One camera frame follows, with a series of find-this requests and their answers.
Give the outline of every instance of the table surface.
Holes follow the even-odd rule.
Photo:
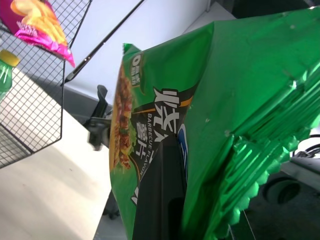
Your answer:
[[[111,183],[109,151],[63,111],[62,140],[0,169],[0,239],[92,240]]]

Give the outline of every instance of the chip bag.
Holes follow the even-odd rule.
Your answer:
[[[139,184],[172,133],[187,175],[181,239],[216,240],[319,123],[320,8],[212,22],[124,45],[110,178],[128,239]]]
[[[17,38],[75,62],[66,36],[46,0],[1,0],[0,19]]]

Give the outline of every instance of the white panel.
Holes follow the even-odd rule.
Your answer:
[[[204,12],[186,31],[191,32],[201,28],[213,21],[224,21],[236,19],[230,12],[225,10],[219,3],[215,2],[209,12]]]
[[[79,75],[65,86],[97,98],[97,85],[105,85],[108,89],[106,99],[112,104],[123,54],[122,44],[132,43],[145,50],[175,38],[205,11],[206,6],[207,0],[146,0]],[[90,38],[93,36],[88,34],[85,39]]]
[[[93,0],[72,45],[75,65],[81,63],[139,2],[140,0]],[[72,66],[66,64],[66,76],[72,70]]]

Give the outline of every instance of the black wire basket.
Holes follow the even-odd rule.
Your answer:
[[[92,0],[49,0],[71,48]],[[0,102],[0,168],[62,138],[65,62],[24,43],[0,22],[0,50],[20,58]]]

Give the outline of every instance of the plastic bottle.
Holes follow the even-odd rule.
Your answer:
[[[12,69],[19,63],[19,58],[7,50],[0,51],[0,102],[12,87]]]

